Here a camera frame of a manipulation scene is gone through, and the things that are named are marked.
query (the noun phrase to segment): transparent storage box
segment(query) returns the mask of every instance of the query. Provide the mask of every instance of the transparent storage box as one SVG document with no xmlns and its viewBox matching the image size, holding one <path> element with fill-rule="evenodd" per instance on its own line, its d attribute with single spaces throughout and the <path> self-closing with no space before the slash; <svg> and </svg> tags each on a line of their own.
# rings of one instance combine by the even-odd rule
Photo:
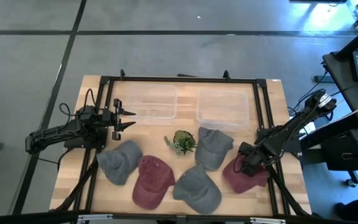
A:
<svg viewBox="0 0 358 224">
<path fill-rule="evenodd" d="M 200 90 L 196 117 L 204 128 L 235 130 L 248 126 L 248 96 L 235 91 Z"/>
<path fill-rule="evenodd" d="M 173 85 L 132 84 L 128 88 L 124 109 L 136 113 L 131 118 L 142 124 L 164 124 L 177 115 L 177 90 Z"/>
</svg>

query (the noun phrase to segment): cap visor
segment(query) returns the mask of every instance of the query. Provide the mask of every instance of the cap visor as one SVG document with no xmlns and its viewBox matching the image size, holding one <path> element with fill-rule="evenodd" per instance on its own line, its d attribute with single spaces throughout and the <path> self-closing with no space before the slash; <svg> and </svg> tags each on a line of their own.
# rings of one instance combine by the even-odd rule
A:
<svg viewBox="0 0 358 224">
<path fill-rule="evenodd" d="M 200 145 L 200 147 L 196 149 L 196 162 L 208 169 L 216 170 L 222 165 L 223 160 L 226 157 L 226 153 L 227 152 L 222 154 L 213 154 L 212 152 L 206 150 L 203 145 Z"/>
<path fill-rule="evenodd" d="M 206 195 L 195 201 L 195 200 L 185 200 L 185 202 L 192 208 L 194 211 L 202 214 L 208 215 L 213 213 L 222 201 L 222 193 L 214 182 L 208 177 L 208 191 Z"/>
<path fill-rule="evenodd" d="M 133 140 L 127 140 L 120 144 L 117 151 L 123 153 L 128 158 L 128 171 L 131 173 L 137 167 L 137 161 L 142 157 L 139 145 Z"/>
<path fill-rule="evenodd" d="M 162 189 L 162 191 L 158 193 L 149 192 L 143 188 L 143 186 L 140 184 L 139 178 L 137 178 L 134 191 L 132 193 L 132 199 L 135 204 L 142 208 L 150 210 L 155 209 L 160 205 L 167 190 L 168 187 Z"/>
<path fill-rule="evenodd" d="M 232 160 L 224 169 L 222 172 L 223 177 L 229 182 L 230 186 L 234 190 L 235 193 L 241 194 L 249 189 L 252 188 L 252 186 L 249 186 L 250 184 L 248 181 L 244 180 L 242 175 L 242 172 L 234 172 L 233 170 L 233 163 L 234 160 Z"/>
</svg>

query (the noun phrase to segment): black clamp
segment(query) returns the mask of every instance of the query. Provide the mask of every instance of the black clamp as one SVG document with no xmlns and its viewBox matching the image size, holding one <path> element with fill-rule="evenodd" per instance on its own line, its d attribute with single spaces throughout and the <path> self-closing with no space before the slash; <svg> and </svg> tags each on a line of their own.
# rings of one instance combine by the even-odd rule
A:
<svg viewBox="0 0 358 224">
<path fill-rule="evenodd" d="M 194 76 L 194 75 L 186 75 L 186 74 L 182 74 L 182 73 L 179 73 L 177 75 L 177 77 L 192 77 L 192 78 L 198 78 L 197 76 Z"/>
<path fill-rule="evenodd" d="M 119 141 L 121 140 L 121 135 L 119 134 L 119 132 L 124 131 L 126 128 L 136 123 L 135 121 L 122 123 L 119 115 L 122 114 L 126 116 L 132 116 L 136 114 L 124 110 L 124 108 L 122 108 L 121 100 L 114 99 L 113 102 L 114 102 L 113 105 L 116 108 L 115 113 L 113 113 L 113 116 L 115 116 L 113 120 L 115 121 L 116 124 L 114 125 L 114 131 L 112 132 L 112 139 Z"/>
<path fill-rule="evenodd" d="M 120 71 L 119 71 L 119 79 L 121 80 L 121 81 L 124 81 L 124 77 L 125 77 L 125 72 L 124 72 L 124 69 L 121 69 Z"/>
<path fill-rule="evenodd" d="M 262 88 L 267 88 L 267 82 L 264 78 L 257 78 L 256 83 Z"/>
<path fill-rule="evenodd" d="M 229 71 L 225 70 L 224 73 L 223 73 L 223 78 L 225 78 L 226 80 L 230 80 L 230 74 L 229 74 Z"/>
</svg>

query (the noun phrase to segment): baseball cap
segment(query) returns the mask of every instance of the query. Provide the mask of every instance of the baseball cap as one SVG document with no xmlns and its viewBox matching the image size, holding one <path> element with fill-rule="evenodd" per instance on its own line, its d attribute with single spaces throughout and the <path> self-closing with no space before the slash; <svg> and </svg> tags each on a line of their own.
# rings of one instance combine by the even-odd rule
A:
<svg viewBox="0 0 358 224">
<path fill-rule="evenodd" d="M 213 213 L 222 201 L 222 193 L 209 178 L 202 165 L 188 169 L 173 188 L 173 198 L 184 200 L 194 211 Z"/>
<path fill-rule="evenodd" d="M 138 161 L 139 177 L 132 199 L 146 209 L 157 208 L 169 186 L 175 185 L 173 171 L 168 164 L 154 156 L 144 156 Z"/>
<path fill-rule="evenodd" d="M 228 150 L 233 148 L 233 138 L 220 130 L 203 127 L 199 128 L 198 137 L 196 162 L 212 170 L 218 169 Z"/>
<path fill-rule="evenodd" d="M 127 178 L 137 167 L 142 157 L 139 145 L 133 141 L 124 141 L 114 150 L 105 150 L 96 155 L 98 164 L 105 176 L 113 184 L 124 185 Z"/>
<path fill-rule="evenodd" d="M 246 192 L 256 185 L 265 187 L 267 178 L 269 177 L 269 172 L 262 166 L 257 168 L 257 172 L 253 177 L 241 172 L 241 164 L 244 159 L 245 156 L 239 154 L 223 169 L 223 177 L 229 182 L 230 186 L 237 194 Z"/>
</svg>

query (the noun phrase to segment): gray baseball cap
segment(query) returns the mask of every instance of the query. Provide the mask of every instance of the gray baseball cap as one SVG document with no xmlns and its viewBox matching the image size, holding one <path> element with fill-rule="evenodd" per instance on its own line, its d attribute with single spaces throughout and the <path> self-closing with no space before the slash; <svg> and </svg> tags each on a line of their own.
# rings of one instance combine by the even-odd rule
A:
<svg viewBox="0 0 358 224">
<path fill-rule="evenodd" d="M 216 170 L 222 163 L 228 150 L 233 148 L 233 138 L 220 130 L 200 127 L 198 130 L 196 162 L 206 168 Z"/>
<path fill-rule="evenodd" d="M 202 165 L 188 169 L 173 188 L 173 198 L 184 200 L 194 211 L 207 215 L 219 207 L 222 193 Z"/>
<path fill-rule="evenodd" d="M 100 168 L 113 184 L 124 185 L 131 172 L 142 157 L 139 145 L 133 141 L 124 141 L 114 150 L 104 150 L 96 155 Z"/>
</svg>

